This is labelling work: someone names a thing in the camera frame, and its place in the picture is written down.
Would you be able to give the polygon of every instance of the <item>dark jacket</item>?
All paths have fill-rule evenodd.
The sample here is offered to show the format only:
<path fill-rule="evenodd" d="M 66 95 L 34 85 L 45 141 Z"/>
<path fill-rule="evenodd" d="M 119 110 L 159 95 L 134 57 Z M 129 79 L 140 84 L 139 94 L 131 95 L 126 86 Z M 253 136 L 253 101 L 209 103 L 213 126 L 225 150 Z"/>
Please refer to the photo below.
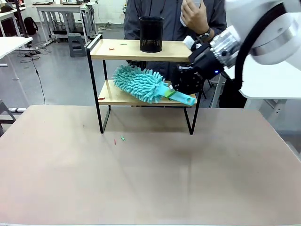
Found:
<path fill-rule="evenodd" d="M 163 40 L 183 41 L 187 35 L 196 37 L 196 34 L 180 22 L 182 0 L 128 0 L 124 23 L 125 39 L 139 39 L 139 17 L 160 16 L 164 18 Z M 209 26 L 214 29 L 215 35 L 220 34 L 227 27 L 224 0 L 204 0 L 207 8 Z M 148 62 L 147 68 L 159 72 L 166 79 L 170 76 L 176 63 Z"/>

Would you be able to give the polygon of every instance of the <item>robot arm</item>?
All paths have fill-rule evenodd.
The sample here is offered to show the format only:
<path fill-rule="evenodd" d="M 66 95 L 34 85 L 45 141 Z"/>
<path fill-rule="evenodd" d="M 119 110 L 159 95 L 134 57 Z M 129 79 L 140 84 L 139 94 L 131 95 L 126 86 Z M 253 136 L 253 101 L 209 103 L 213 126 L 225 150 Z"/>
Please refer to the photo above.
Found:
<path fill-rule="evenodd" d="M 198 83 L 235 67 L 235 83 L 240 89 L 247 55 L 262 65 L 285 61 L 301 45 L 301 29 L 290 12 L 301 12 L 301 0 L 226 0 L 226 12 L 233 26 L 209 44 L 187 45 L 191 64 L 179 67 L 172 80 L 175 89 L 196 92 Z"/>

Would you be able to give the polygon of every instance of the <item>hand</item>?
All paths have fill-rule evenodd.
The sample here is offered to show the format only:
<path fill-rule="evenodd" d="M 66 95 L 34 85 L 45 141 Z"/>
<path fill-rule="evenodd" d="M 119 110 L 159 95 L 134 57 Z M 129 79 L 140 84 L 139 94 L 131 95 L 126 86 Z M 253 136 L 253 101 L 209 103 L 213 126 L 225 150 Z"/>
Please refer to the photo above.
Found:
<path fill-rule="evenodd" d="M 183 12 L 182 20 L 195 33 L 204 34 L 209 30 L 207 11 L 203 0 L 201 0 L 200 7 L 197 7 L 192 0 L 183 0 L 181 10 Z"/>

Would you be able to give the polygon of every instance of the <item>jacket sleeve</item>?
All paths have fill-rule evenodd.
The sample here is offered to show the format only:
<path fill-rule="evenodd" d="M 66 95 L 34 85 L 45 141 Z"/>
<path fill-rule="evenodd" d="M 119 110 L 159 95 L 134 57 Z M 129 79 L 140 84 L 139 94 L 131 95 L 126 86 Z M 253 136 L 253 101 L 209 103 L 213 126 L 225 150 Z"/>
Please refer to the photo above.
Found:
<path fill-rule="evenodd" d="M 214 30 L 215 35 L 220 34 L 227 28 L 225 0 L 214 0 L 214 8 L 209 26 Z"/>
<path fill-rule="evenodd" d="M 128 0 L 124 19 L 124 39 L 138 40 L 140 36 L 140 21 L 142 15 L 141 0 Z"/>

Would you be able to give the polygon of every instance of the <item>teal microfiber duster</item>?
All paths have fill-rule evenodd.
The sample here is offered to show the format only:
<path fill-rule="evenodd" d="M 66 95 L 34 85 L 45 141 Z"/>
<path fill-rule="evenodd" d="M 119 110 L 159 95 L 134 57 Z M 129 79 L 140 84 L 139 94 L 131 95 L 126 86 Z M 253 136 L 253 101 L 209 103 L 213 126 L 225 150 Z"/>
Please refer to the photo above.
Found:
<path fill-rule="evenodd" d="M 137 66 L 120 65 L 113 78 L 116 87 L 150 104 L 158 103 L 170 90 L 168 83 L 164 82 L 163 77 L 158 72 L 148 69 L 141 70 Z M 195 98 L 180 92 L 175 92 L 169 98 L 187 105 L 195 103 Z"/>

